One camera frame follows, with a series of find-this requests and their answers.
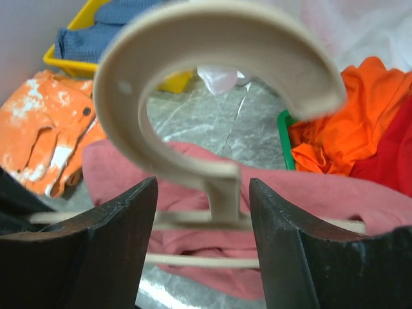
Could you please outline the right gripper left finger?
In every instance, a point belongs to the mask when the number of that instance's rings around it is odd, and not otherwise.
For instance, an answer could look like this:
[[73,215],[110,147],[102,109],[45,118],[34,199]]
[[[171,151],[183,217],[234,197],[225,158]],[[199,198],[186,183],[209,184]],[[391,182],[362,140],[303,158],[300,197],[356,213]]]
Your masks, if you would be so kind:
[[1,237],[2,308],[133,308],[154,222],[149,177],[36,232]]

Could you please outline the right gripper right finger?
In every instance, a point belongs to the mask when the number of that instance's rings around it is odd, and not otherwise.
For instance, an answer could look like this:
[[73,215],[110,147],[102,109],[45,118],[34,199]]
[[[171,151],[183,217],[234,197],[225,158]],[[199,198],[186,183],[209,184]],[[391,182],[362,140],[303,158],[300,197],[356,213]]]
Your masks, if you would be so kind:
[[410,308],[411,228],[367,237],[282,198],[261,180],[250,210],[267,308]]

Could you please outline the dusty pink t shirt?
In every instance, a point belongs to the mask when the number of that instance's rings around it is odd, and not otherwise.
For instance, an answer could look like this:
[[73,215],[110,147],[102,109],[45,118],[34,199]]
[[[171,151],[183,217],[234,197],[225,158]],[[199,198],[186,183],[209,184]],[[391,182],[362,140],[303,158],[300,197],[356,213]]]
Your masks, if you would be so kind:
[[[109,140],[88,145],[82,154],[84,181],[94,205],[101,205],[146,178],[146,173],[123,157]],[[411,224],[411,198],[382,185],[345,176],[286,170],[241,168],[241,210],[249,211],[249,181],[259,178],[280,196],[320,218],[361,220],[369,236]],[[255,258],[252,232],[222,230],[158,230],[148,251],[214,258]],[[247,300],[263,297],[256,269],[163,266],[163,271],[197,281]]]

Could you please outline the green plastic tray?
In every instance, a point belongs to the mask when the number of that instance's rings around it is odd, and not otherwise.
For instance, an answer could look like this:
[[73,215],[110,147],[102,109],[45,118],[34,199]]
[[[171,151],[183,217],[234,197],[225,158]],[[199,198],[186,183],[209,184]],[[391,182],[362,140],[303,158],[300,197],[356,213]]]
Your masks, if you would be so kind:
[[295,123],[296,120],[290,116],[287,110],[280,112],[277,117],[277,128],[279,131],[283,158],[285,161],[286,169],[290,171],[295,170],[295,160],[292,155],[292,145],[290,142],[288,128]]

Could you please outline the beige hanger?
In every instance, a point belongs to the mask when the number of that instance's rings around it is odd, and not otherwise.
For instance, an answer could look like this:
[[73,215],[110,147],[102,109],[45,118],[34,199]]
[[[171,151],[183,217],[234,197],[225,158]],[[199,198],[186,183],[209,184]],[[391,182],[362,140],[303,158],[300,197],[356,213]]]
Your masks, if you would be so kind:
[[156,135],[147,99],[167,75],[198,64],[227,65],[264,80],[293,116],[337,111],[346,90],[335,64],[288,14],[250,1],[178,1],[125,26],[95,73],[98,120],[113,145],[146,172],[203,191],[206,211],[157,212],[152,230],[252,229],[240,209],[241,169],[173,151]]

